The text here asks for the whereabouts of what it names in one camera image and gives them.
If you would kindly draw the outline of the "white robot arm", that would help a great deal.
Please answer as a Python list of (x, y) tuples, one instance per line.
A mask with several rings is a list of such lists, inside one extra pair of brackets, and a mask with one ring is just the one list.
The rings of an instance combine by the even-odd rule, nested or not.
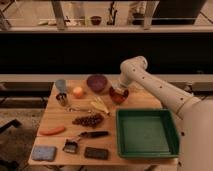
[(213, 100), (201, 100), (149, 74), (147, 66), (143, 56), (124, 60), (118, 87), (125, 90), (135, 81), (182, 119), (177, 171), (213, 171)]

